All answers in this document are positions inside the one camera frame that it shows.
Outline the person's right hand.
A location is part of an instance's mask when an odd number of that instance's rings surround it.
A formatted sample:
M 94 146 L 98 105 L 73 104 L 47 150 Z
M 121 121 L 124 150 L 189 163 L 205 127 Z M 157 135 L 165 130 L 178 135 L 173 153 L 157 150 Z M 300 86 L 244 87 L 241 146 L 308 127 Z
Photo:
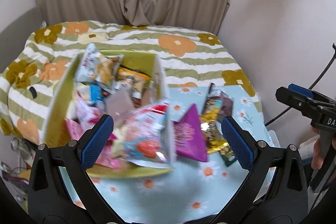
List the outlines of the person's right hand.
M 311 127 L 312 131 L 316 134 L 319 135 L 319 129 Z M 336 149 L 336 139 L 335 137 L 333 137 L 332 140 L 332 146 L 334 149 Z M 320 137 L 318 137 L 318 139 L 316 140 L 316 142 L 314 143 L 313 146 L 313 158 L 312 158 L 312 162 L 311 162 L 311 167 L 314 170 L 320 169 L 323 165 L 323 158 L 321 155 L 321 141 L 320 141 Z

